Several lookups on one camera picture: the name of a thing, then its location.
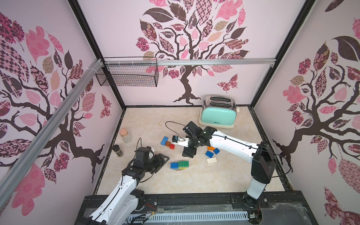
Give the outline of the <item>dark green brick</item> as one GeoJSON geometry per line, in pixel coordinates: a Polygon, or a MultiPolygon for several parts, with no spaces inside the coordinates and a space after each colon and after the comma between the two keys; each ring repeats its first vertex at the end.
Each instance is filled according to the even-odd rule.
{"type": "Polygon", "coordinates": [[[178,164],[179,164],[179,168],[185,168],[185,167],[189,168],[188,161],[180,161],[180,162],[178,162],[178,164]]]}

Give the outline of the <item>blue long brick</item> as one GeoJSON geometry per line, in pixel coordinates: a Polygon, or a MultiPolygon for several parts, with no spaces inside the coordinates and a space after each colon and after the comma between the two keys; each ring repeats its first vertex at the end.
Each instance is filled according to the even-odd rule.
{"type": "Polygon", "coordinates": [[[179,164],[178,163],[171,163],[170,164],[170,168],[172,170],[178,170],[179,169],[179,164]]]}

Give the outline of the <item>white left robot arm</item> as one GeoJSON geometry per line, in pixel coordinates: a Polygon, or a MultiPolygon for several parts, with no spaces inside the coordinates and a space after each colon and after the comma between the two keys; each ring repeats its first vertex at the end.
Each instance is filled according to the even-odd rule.
{"type": "Polygon", "coordinates": [[[169,157],[161,153],[152,158],[136,156],[122,171],[122,178],[111,194],[89,216],[92,223],[101,225],[121,225],[133,211],[144,207],[144,191],[137,188],[146,173],[157,173],[169,157]]]}

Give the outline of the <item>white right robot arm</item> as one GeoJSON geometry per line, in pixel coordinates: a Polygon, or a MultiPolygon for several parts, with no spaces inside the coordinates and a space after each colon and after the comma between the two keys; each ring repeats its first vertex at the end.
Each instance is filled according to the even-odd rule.
{"type": "Polygon", "coordinates": [[[207,146],[225,150],[250,163],[252,178],[244,199],[255,201],[260,198],[266,186],[270,184],[277,166],[276,154],[271,151],[267,143],[246,142],[213,127],[207,126],[202,129],[192,121],[183,128],[183,131],[187,136],[173,138],[172,143],[184,147],[182,152],[184,157],[193,158],[198,147],[207,146]]]}

